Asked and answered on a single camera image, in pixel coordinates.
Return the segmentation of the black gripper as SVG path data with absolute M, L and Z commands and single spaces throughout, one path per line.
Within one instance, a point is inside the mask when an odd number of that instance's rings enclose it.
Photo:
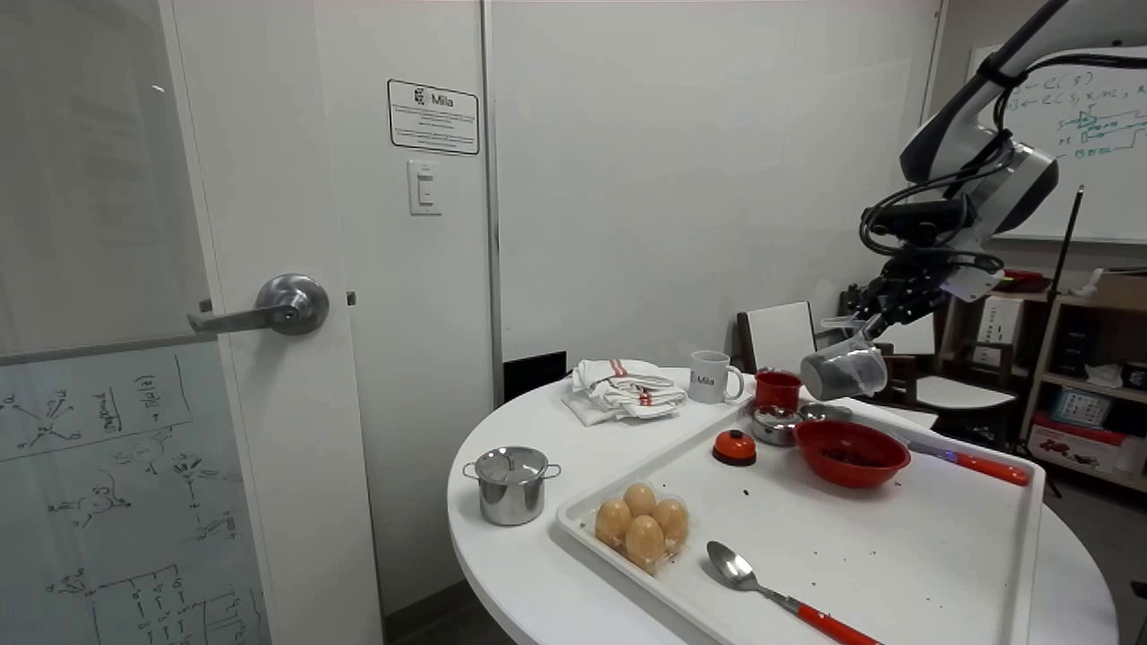
M 917 323 L 949 297 L 980 303 L 1003 276 L 1003 261 L 980 251 L 894 251 L 859 289 L 865 341 L 890 328 Z

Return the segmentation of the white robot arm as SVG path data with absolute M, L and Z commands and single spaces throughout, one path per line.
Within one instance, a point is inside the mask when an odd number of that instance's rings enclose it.
M 874 343 L 947 303 L 986 297 L 1003 261 L 986 251 L 1056 186 L 1056 158 L 1008 121 L 1012 96 L 1053 66 L 1138 67 L 1144 0 L 1043 0 L 898 151 L 902 189 L 859 212 L 859 244 L 884 260 L 855 335 Z

